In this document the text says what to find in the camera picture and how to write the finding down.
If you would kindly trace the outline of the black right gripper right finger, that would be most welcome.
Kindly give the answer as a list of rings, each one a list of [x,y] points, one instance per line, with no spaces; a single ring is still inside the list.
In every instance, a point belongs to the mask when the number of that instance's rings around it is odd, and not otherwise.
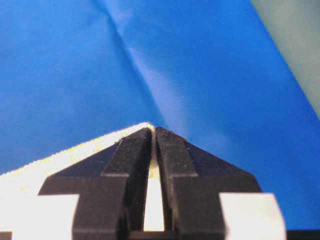
[[[180,240],[223,240],[219,194],[260,193],[256,178],[163,127],[155,134],[164,229]]]

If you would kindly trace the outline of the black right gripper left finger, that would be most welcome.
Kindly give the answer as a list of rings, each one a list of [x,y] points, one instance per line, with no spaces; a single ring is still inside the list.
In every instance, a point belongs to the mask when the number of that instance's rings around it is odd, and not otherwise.
[[[72,239],[124,240],[143,230],[151,149],[142,128],[47,177],[39,195],[79,195]]]

